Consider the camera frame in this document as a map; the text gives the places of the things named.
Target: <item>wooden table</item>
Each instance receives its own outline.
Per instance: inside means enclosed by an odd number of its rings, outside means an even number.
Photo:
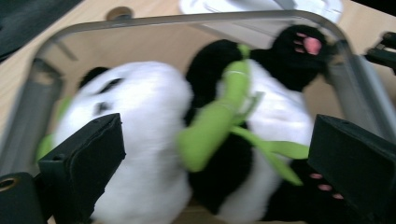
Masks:
[[[349,42],[357,54],[361,54],[370,48],[384,31],[395,32],[395,17],[349,0],[343,0],[343,2],[345,10],[338,25],[348,36]],[[31,59],[43,41],[57,31],[72,24],[103,21],[106,19],[107,12],[114,7],[132,8],[135,18],[180,14],[178,0],[82,1],[73,10],[53,23],[46,31],[0,65],[0,135],[6,126],[7,117],[10,114],[10,108],[14,104],[17,92],[26,78]],[[396,86],[396,77],[386,67],[376,66],[375,69],[381,78],[385,80],[385,87],[391,99],[396,102],[396,89],[393,88]]]

